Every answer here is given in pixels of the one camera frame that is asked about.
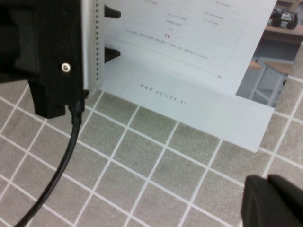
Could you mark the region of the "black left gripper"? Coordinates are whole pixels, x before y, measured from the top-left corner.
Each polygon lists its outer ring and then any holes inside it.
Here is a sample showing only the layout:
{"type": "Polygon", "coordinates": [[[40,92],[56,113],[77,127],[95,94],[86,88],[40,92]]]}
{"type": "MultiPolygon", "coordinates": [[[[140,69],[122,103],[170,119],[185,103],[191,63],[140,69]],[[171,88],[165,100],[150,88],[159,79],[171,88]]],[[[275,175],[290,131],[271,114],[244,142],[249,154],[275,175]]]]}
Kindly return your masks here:
{"type": "Polygon", "coordinates": [[[40,82],[36,0],[0,2],[0,82],[40,82]]]}

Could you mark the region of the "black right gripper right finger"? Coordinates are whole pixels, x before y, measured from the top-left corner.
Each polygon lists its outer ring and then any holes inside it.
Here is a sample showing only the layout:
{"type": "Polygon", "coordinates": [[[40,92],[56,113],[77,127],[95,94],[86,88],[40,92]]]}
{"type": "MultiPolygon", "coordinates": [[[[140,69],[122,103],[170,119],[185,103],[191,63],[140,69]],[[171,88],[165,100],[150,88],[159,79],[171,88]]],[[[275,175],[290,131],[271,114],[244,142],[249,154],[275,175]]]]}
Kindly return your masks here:
{"type": "Polygon", "coordinates": [[[269,175],[269,183],[278,192],[295,218],[303,224],[303,190],[279,175],[269,175]]]}

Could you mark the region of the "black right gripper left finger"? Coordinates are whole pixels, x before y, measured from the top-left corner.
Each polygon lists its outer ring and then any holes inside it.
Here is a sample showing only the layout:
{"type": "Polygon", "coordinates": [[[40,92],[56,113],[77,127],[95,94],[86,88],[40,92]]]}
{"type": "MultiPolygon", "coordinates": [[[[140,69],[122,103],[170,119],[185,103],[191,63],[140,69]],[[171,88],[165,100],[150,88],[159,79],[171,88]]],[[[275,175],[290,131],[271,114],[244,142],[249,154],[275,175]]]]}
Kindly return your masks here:
{"type": "Polygon", "coordinates": [[[281,227],[285,224],[283,201],[264,178],[249,175],[245,180],[241,217],[245,227],[281,227]]]}

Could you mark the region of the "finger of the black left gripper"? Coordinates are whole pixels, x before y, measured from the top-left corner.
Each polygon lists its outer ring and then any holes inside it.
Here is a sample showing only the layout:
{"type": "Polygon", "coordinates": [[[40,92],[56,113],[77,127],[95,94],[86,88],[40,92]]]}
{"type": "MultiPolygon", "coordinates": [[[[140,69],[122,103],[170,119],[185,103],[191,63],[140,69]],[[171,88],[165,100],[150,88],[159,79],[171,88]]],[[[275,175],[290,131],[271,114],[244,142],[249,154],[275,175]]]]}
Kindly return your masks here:
{"type": "Polygon", "coordinates": [[[105,5],[104,6],[104,16],[107,18],[120,18],[121,12],[105,5]]]}
{"type": "Polygon", "coordinates": [[[104,63],[107,63],[107,62],[111,61],[112,59],[117,58],[121,55],[121,53],[118,50],[107,48],[107,47],[105,47],[104,53],[105,53],[105,62],[104,63]]]}

